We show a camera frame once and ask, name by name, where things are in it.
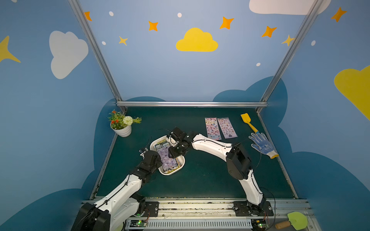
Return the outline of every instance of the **white tray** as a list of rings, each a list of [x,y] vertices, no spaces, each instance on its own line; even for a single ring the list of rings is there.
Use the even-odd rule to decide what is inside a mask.
[[[174,144],[175,143],[175,140],[174,139],[172,139],[171,138],[171,141],[172,141],[172,143],[169,141],[169,139],[167,138],[167,136],[162,136],[161,138],[159,138],[159,139],[156,139],[155,141],[153,141],[151,144],[150,144],[150,150],[152,150],[152,151],[157,151],[157,149],[154,147],[154,145],[156,144],[156,143],[158,143],[159,141],[161,141],[161,140],[164,140],[164,139],[166,139],[167,140],[167,142],[171,145],[171,146],[175,146],[176,144]],[[162,175],[165,175],[165,176],[169,176],[169,175],[172,175],[172,174],[174,174],[175,172],[177,172],[178,170],[180,170],[180,169],[182,169],[182,167],[185,165],[185,157],[184,156],[178,156],[177,157],[177,160],[180,162],[180,164],[181,164],[181,167],[180,168],[178,168],[178,169],[176,169],[175,171],[173,171],[173,172],[170,172],[170,173],[168,173],[168,174],[166,174],[166,173],[164,173],[164,171],[163,171],[163,168],[162,168],[162,166],[161,167],[159,167],[158,168],[158,170],[159,170],[159,172],[162,174]]]

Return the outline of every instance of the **yellow cloud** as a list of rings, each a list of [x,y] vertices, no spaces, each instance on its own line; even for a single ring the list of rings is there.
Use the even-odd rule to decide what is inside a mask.
[[[212,39],[212,35],[199,28],[191,28],[185,33],[184,39],[176,43],[179,51],[211,52],[217,47],[218,43]]]
[[[335,76],[334,84],[370,120],[370,66],[362,71],[342,70]]]

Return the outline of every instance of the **white robotic arm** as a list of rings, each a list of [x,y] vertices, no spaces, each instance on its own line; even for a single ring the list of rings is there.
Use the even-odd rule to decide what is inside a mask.
[[[208,152],[217,156],[226,162],[227,154],[231,152],[233,146],[231,143],[223,143],[220,141],[209,139],[202,134],[197,134],[192,142],[192,147],[195,150]],[[263,199],[263,193],[260,191],[256,179],[253,175],[253,170],[250,169],[246,179],[239,180],[247,200],[254,205],[259,205]]]
[[[266,199],[254,178],[250,159],[240,144],[223,143],[194,132],[186,134],[177,127],[167,136],[167,139],[173,144],[168,150],[171,158],[185,155],[190,149],[195,149],[224,160],[229,174],[239,180],[246,193],[248,202],[246,213],[263,214]],[[86,203],[82,206],[72,231],[113,231],[128,217],[137,212],[142,213],[144,208],[141,203],[144,202],[144,197],[135,192],[150,181],[151,175],[160,166],[162,163],[158,153],[146,149],[143,161],[120,185],[94,205]]]

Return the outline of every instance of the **work glove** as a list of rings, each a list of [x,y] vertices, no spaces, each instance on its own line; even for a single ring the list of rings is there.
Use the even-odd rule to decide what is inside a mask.
[[[270,159],[274,159],[275,157],[279,156],[279,154],[272,148],[271,143],[263,133],[257,132],[251,133],[251,135],[252,136],[249,136],[249,138],[255,143],[251,144],[252,148],[256,149],[262,154],[268,155]]]

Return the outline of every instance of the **white cloud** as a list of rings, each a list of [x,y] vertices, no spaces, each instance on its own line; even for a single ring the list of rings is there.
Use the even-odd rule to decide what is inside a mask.
[[[72,32],[53,31],[50,34],[49,46],[54,58],[51,71],[58,79],[63,79],[87,56],[87,43],[78,39]]]
[[[257,14],[306,15],[315,0],[250,0],[249,9]],[[319,9],[322,13],[331,0],[324,0]]]

